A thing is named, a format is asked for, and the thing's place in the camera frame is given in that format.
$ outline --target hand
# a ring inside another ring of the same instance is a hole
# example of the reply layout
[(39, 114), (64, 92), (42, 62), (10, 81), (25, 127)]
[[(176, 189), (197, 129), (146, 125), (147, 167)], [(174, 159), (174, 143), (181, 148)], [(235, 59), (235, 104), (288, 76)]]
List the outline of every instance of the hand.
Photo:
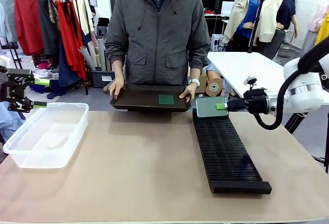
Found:
[(196, 89), (197, 89), (197, 83), (193, 82), (189, 84), (186, 87), (185, 91), (179, 96), (179, 98), (181, 99), (186, 98), (186, 103), (192, 101), (194, 99)]
[(280, 23), (277, 23), (277, 30), (283, 30), (284, 26)]
[(295, 27), (295, 38), (297, 38), (299, 35), (299, 29)]
[(120, 90), (123, 88), (123, 86), (124, 86), (123, 77), (115, 77), (113, 83), (109, 87), (109, 95), (111, 97), (114, 97), (115, 100), (117, 100)]
[(255, 24), (253, 24), (252, 22), (247, 22), (243, 25), (243, 28), (245, 29), (253, 29), (255, 26)]

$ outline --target beige jacket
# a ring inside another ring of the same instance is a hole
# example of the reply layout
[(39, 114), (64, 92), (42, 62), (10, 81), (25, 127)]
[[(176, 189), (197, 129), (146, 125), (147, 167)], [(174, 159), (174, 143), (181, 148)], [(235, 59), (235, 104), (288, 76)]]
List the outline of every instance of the beige jacket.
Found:
[(245, 18), (249, 7), (249, 0), (234, 0), (234, 5), (231, 11), (230, 20), (226, 26), (224, 32), (223, 43), (228, 43), (238, 26), (242, 23)]
[(257, 38), (264, 43), (270, 43), (277, 28), (277, 14), (283, 0), (266, 0), (264, 1), (260, 20), (253, 45), (257, 46)]

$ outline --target paper roll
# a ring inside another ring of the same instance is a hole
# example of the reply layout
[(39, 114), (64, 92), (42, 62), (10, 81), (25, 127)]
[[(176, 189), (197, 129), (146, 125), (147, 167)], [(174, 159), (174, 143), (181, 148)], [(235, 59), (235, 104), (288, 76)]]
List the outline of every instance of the paper roll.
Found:
[(96, 53), (95, 53), (95, 47), (93, 42), (88, 43), (88, 48), (90, 52), (90, 57), (92, 58), (94, 62), (94, 66), (98, 67), (97, 60), (96, 60)]
[(88, 53), (88, 49), (85, 46), (82, 46), (79, 49), (79, 52), (83, 55), (84, 59), (86, 60), (88, 66), (91, 68), (92, 71), (96, 71), (95, 64)]
[(99, 54), (96, 55), (96, 61), (97, 61), (97, 65), (100, 66), (101, 65), (101, 57), (99, 56)]
[(106, 71), (105, 53), (104, 53), (105, 52), (104, 38), (98, 39), (97, 41), (98, 41), (98, 47), (99, 47), (99, 55), (101, 57), (102, 71)]

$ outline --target clear plastic bin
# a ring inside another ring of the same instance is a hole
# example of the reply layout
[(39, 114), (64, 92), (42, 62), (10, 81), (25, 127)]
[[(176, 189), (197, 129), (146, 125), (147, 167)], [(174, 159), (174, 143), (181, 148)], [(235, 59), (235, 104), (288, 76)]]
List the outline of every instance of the clear plastic bin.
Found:
[(15, 132), (4, 152), (22, 168), (65, 167), (88, 125), (88, 110), (84, 103), (49, 103)]

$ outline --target yellow garment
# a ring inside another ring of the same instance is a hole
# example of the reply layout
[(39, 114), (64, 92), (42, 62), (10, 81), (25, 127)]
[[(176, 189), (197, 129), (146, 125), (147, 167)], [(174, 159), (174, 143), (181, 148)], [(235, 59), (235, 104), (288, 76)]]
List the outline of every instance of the yellow garment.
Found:
[(224, 32), (223, 43), (228, 43), (238, 26), (242, 23), (245, 18), (249, 7), (249, 0), (234, 0), (233, 8), (230, 15), (230, 20), (226, 26)]
[(253, 45), (257, 46), (257, 39), (260, 42), (270, 43), (277, 28), (277, 14), (283, 0), (266, 0), (263, 3), (260, 20), (257, 26)]
[(320, 28), (318, 37), (315, 41), (315, 45), (318, 45), (319, 43), (321, 43), (328, 36), (329, 36), (329, 11), (328, 11), (326, 17), (324, 18), (324, 21)]

